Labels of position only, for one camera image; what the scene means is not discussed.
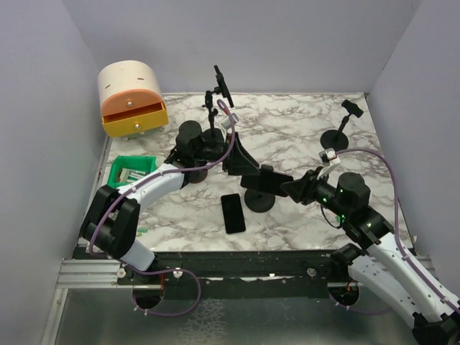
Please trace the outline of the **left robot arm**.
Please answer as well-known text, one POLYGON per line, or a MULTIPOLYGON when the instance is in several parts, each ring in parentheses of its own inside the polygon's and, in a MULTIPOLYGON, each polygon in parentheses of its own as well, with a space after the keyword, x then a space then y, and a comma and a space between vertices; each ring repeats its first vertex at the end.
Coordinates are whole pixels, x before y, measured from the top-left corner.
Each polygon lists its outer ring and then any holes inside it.
POLYGON ((136 238, 139 215, 171 192, 195 183, 213 164, 228 175, 258 175, 259 163, 242 147, 236 132, 202 130, 196 121, 183 122, 175 146, 154 172, 120 188, 100 187, 80 228, 80 237, 103 253, 131 265, 145 284, 159 273, 155 254, 136 238))

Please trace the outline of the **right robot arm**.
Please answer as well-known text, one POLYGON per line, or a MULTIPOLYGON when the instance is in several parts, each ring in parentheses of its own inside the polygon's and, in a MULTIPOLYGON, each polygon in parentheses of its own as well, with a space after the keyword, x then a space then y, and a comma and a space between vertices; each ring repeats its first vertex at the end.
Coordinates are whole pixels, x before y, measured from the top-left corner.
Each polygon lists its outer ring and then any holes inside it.
POLYGON ((408 324, 418 344, 458 344, 459 297, 432 276, 400 242, 393 226, 369 206, 364 178, 345 172, 333 187, 319 172, 309 170, 280 188, 294 202, 317 202, 341 219, 351 243, 334 252, 331 275, 370 289, 408 324))

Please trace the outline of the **grey black phone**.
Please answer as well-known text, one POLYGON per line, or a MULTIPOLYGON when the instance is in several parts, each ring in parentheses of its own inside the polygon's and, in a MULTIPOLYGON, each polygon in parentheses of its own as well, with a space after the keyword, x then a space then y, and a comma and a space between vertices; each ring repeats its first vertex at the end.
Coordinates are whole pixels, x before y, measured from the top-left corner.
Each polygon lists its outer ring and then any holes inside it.
POLYGON ((246 231, 244 212, 239 194, 221 196, 224 226, 227 234, 239 234, 246 231))

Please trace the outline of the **black phone stand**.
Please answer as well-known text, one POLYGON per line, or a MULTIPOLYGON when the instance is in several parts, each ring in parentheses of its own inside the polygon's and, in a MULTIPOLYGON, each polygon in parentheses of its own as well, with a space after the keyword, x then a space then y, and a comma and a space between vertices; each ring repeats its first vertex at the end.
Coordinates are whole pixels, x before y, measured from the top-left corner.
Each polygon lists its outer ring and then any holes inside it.
POLYGON ((336 152, 345 150, 349 146, 348 137, 344 133, 344 128, 348 124, 350 117, 360 118, 364 111, 356 104, 345 99, 341 106, 346 109, 347 115, 341 120, 338 129, 325 131, 320 138, 320 144, 324 149, 334 149, 336 152))

